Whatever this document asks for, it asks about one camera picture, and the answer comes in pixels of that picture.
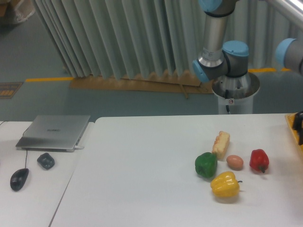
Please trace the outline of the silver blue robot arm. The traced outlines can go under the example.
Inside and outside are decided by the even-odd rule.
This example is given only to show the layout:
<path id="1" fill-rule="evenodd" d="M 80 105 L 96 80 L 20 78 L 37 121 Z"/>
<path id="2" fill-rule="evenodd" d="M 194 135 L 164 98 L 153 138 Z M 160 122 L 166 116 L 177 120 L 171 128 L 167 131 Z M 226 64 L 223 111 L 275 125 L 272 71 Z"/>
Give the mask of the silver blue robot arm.
<path id="1" fill-rule="evenodd" d="M 196 76 L 205 83 L 214 80 L 212 90 L 221 99 L 221 114 L 231 114 L 237 101 L 253 97 L 260 83 L 248 73 L 249 48 L 241 41 L 223 43 L 228 16 L 238 0 L 199 0 L 206 14 L 203 49 L 192 62 Z M 302 0 L 266 0 L 285 17 L 303 30 Z M 284 68 L 303 75 L 303 43 L 287 38 L 276 48 L 276 61 Z M 303 111 L 290 114 L 286 121 L 297 144 L 303 147 Z"/>

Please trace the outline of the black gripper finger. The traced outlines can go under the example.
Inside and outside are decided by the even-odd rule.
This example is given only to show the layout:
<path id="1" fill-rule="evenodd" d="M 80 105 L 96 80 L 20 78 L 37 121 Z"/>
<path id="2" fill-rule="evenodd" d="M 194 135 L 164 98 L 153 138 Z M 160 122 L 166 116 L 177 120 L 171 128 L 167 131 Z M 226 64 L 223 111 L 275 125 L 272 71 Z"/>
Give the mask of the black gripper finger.
<path id="1" fill-rule="evenodd" d="M 303 144 L 303 112 L 300 111 L 294 115 L 294 122 L 292 125 L 292 129 L 297 132 L 299 137 L 298 144 Z"/>

